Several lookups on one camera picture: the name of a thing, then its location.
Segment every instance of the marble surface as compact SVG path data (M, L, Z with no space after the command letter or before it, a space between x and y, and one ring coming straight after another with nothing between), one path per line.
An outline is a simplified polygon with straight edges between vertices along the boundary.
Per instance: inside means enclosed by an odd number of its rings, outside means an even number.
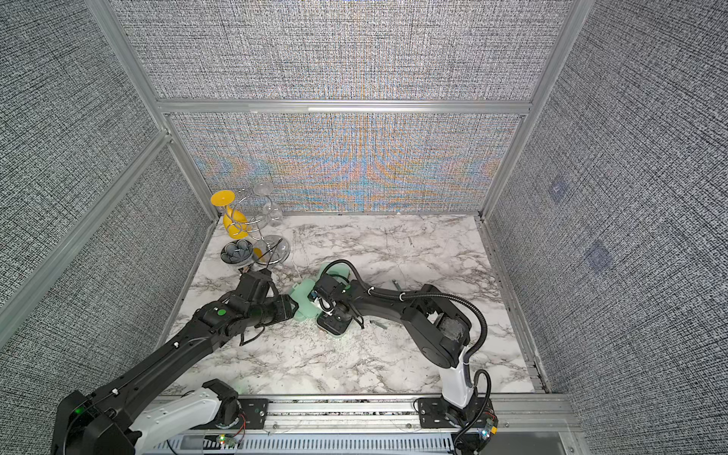
M533 392L507 311L471 215L297 215L264 234L281 234L292 244L282 266L273 268L281 291L301 278L315 277L321 264L348 259L364 280L394 289L420 289L431 283L478 306L488 321L488 338L470 359L472 372L488 369L494 392ZM229 242L220 223L182 303L173 336L194 310L236 287L237 272L219 258ZM478 321L470 338L480 332ZM435 365L397 323L366 317L365 330L352 323L335 339L314 320L268 327L254 342L237 338L199 361L165 393L179 394L219 378L243 394L437 393ZM371 323L375 320L381 325ZM248 329L250 338L254 329Z

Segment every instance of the red wire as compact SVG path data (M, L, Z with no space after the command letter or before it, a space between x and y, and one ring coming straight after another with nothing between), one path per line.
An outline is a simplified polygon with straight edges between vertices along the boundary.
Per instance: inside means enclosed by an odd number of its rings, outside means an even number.
M238 436L240 434L240 432L242 431L242 438L244 438L245 437L245 422L247 419L245 418L244 414L240 414L240 416L242 417L242 427L240 427L240 430L237 430L237 433L235 433L235 436Z

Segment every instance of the aluminum frame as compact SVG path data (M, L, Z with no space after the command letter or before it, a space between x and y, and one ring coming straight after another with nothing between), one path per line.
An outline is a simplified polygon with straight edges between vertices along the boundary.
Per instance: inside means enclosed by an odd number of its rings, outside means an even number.
M321 215L477 215L478 212L284 212L285 216L321 216Z
M185 280L184 284L182 285L182 289L180 290L179 295L177 296L177 300L175 301L175 306L172 308L172 311L170 312L170 316L167 318L167 322L165 322L165 327L162 329L162 334L159 335L159 340L157 340L157 345L155 346L155 349L159 349L162 347L162 345L167 341L167 336L170 334L170 331L172 330L172 326L175 323L175 319L177 318L177 314L180 311L180 307L182 306L182 301L184 300L185 296L187 295L187 291L189 290L189 286L192 284L192 280L194 279L194 275L197 273L197 269L199 268L199 264L202 262L202 258L205 257L205 251L207 250L207 246L210 244L210 240L213 238L213 234L215 233L215 227L217 227L216 222L212 222L207 227L207 233L205 234L205 241L200 245L199 251L197 251L197 257L194 259L194 264L192 264L192 268L189 270L189 273L187 274L187 279Z
M566 455L591 455L584 432L559 432Z
M46 260L0 308L0 348L7 343L20 324L38 306L66 267L71 265L71 262L106 220L116 204L122 200L170 139L171 136L166 131L158 132L53 248Z
M106 37L106 41L111 45L114 54L116 54L116 58L119 59L119 62L124 67L129 79L139 94L139 98L149 112L149 116L154 120L154 123L160 131L165 131L172 135L174 140L173 146L170 147L172 154L192 188L192 191L197 196L202 209L207 213L211 221L217 220L218 212L210 203L212 192L207 186L205 179L202 178L202 174L195 165L192 156L182 145L179 136L176 135L171 122L159 110L157 106L157 93L149 81L144 67L137 58L131 43L129 43L124 29L116 17L116 13L114 13L108 0L86 0L86 5L96 19L99 28Z
M480 216L483 219L490 218L493 210L498 203L500 195L503 193L503 189L508 183L508 178L513 173L518 158L523 153L523 148L529 140L531 132L534 130L536 123L538 122L539 115L543 111L546 101L549 98L551 89L553 88L556 80L558 79L561 69L566 63L566 58L571 52L571 48L574 46L574 42L579 36L579 32L584 25L589 11L594 5L595 0L574 0L574 3L569 10L569 14L561 26L561 30L558 34L558 39L553 46L551 55L548 58L546 66L541 74L536 89L534 91L531 102L533 108L529 115L521 120L518 128L513 136L513 141L510 144L508 151L500 162L498 170L493 177L486 199L483 201L483 206L480 210Z
M150 407L176 400L160 396ZM266 398L268 416L262 430L251 433L452 433L454 428L421 428L414 403L440 395L240 395ZM500 421L498 432L581 433L579 419L564 394L495 393L493 406ZM185 435L209 430L188 430Z
M526 362L526 367L529 369L531 376L531 382L534 383L534 387L540 388L542 392L550 392L552 390L551 382L548 379L546 370L541 361L534 336L531 333L529 324L526 321L526 316L523 313L521 304L518 301L518 296L515 293L513 284L508 276L505 263L501 257L498 245L493 240L493 235L490 231L488 223L484 220L476 219L478 226L478 233L480 239L483 241L483 246L490 259L491 266L496 272L496 278L499 283L501 297L503 298L503 304L508 311L508 317L510 318L511 325L513 326L513 333L518 340L519 346L521 346L521 352L523 353L523 360Z
M266 114L313 114L340 112L393 112L399 114L519 114L526 115L533 104L527 100L231 100L160 98L158 109L166 114L242 112Z

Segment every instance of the vent grille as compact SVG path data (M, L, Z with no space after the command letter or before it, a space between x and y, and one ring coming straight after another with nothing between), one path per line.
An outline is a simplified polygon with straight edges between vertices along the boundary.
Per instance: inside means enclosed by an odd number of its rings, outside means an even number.
M427 435L246 435L237 448L221 448L210 436L179 435L170 439L182 454L446 454L449 434ZM171 454L163 442L148 455Z

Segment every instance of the textured gray panel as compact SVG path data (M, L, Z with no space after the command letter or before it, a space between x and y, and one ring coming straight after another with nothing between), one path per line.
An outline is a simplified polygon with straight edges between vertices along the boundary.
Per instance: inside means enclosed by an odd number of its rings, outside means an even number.
M163 98L530 99L569 0L112 0Z
M2 306L157 129L82 0L0 24Z
M61 398L147 356L209 224L161 151L0 353L3 454L47 451Z
M518 124L501 114L173 114L213 191L272 180L283 210L477 210Z
M726 24L598 1L492 218L595 454L728 448Z

